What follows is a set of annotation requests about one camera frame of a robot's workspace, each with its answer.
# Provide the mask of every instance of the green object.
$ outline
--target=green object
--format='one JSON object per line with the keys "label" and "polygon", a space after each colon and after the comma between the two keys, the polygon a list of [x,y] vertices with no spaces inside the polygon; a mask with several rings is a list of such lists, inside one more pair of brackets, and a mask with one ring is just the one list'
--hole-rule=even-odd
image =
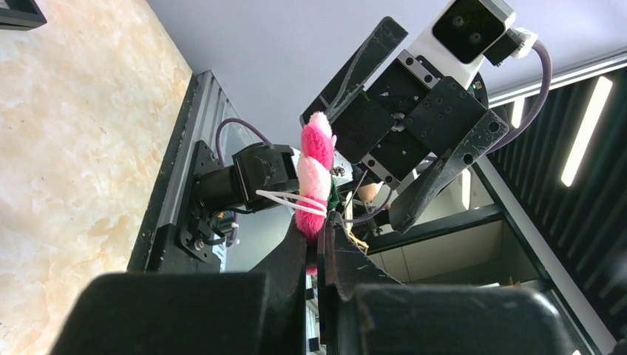
{"label": "green object", "polygon": [[331,178],[331,193],[329,194],[329,201],[327,201],[327,211],[335,209],[339,203],[339,196],[337,194],[337,186],[335,179]]}

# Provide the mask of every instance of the screw hole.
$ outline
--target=screw hole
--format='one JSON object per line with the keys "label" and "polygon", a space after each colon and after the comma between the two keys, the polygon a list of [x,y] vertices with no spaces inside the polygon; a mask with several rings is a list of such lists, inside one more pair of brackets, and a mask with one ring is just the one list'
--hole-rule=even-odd
{"label": "screw hole", "polygon": [[490,132],[496,132],[498,131],[498,124],[496,122],[490,122],[490,125],[488,125],[488,129],[490,130]]}

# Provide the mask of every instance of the striped fuzzy toy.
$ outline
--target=striped fuzzy toy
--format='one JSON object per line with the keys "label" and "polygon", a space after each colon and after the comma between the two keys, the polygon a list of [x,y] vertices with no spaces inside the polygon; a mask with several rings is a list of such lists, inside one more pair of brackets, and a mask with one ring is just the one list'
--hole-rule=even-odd
{"label": "striped fuzzy toy", "polygon": [[331,125],[322,112],[311,116],[301,133],[302,155],[298,160],[296,174],[300,185],[300,195],[317,204],[299,200],[296,204],[324,213],[296,210],[296,226],[307,237],[309,244],[318,240],[318,233],[325,225],[327,201],[331,193],[331,169],[333,168],[333,146],[336,137]]}

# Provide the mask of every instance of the black corrugated ceiling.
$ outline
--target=black corrugated ceiling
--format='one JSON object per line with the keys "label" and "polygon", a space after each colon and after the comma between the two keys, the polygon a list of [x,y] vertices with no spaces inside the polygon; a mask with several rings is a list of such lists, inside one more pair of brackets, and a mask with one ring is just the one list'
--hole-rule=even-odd
{"label": "black corrugated ceiling", "polygon": [[611,94],[570,187],[560,178],[596,78],[551,91],[536,121],[489,159],[619,339],[627,335],[627,71],[604,76]]}

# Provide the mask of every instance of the camera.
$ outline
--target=camera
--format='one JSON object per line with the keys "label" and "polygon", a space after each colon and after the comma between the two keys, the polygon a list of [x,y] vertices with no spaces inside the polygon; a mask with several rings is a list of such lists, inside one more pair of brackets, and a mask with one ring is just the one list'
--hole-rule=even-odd
{"label": "camera", "polygon": [[468,64],[505,33],[513,22],[512,14],[502,1],[457,0],[433,25],[433,36],[460,62]]}

